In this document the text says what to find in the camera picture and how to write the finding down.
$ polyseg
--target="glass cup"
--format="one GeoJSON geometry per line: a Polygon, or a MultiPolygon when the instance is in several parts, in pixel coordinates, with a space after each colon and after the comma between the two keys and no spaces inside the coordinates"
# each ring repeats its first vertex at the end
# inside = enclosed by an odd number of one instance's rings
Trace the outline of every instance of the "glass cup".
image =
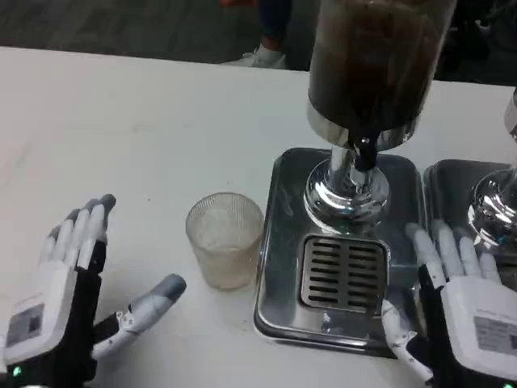
{"type": "Polygon", "coordinates": [[[249,198],[218,192],[195,204],[186,231],[209,285],[238,289],[254,278],[263,232],[263,215],[249,198]]]}

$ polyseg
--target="person's leg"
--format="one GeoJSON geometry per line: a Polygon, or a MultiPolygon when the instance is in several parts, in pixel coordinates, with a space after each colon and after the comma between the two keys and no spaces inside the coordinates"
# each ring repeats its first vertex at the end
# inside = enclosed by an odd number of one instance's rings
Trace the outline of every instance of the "person's leg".
{"type": "Polygon", "coordinates": [[[292,0],[258,0],[257,8],[262,29],[260,46],[254,53],[244,54],[241,60],[226,65],[285,69],[282,47],[291,18],[292,0]]]}
{"type": "Polygon", "coordinates": [[[292,0],[258,0],[257,8],[263,30],[262,45],[281,51],[291,18],[292,0]]]}

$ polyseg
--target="metal grate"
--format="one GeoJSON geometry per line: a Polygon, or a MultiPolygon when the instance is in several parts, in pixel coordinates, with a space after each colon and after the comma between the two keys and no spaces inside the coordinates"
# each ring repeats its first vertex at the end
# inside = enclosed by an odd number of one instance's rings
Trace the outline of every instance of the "metal grate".
{"type": "Polygon", "coordinates": [[[310,307],[379,314],[386,271],[386,253],[379,243],[308,238],[301,300],[310,307]]]}

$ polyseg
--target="dark liquid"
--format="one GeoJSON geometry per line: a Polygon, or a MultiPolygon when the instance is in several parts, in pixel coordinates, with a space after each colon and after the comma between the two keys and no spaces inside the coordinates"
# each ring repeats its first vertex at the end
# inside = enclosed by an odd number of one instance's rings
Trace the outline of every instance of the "dark liquid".
{"type": "Polygon", "coordinates": [[[356,133],[413,120],[422,110],[439,55],[439,35],[429,18],[385,3],[333,7],[319,20],[312,105],[356,133]]]}

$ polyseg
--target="clear glass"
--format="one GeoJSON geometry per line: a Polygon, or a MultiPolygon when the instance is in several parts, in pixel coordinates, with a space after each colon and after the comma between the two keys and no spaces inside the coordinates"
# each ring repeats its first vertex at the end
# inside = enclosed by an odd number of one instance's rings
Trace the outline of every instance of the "clear glass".
{"type": "Polygon", "coordinates": [[[354,139],[421,112],[456,0],[322,0],[309,99],[354,139]]]}
{"type": "Polygon", "coordinates": [[[218,289],[238,289],[254,278],[264,218],[249,198],[218,192],[187,216],[187,237],[204,279],[218,289]]]}

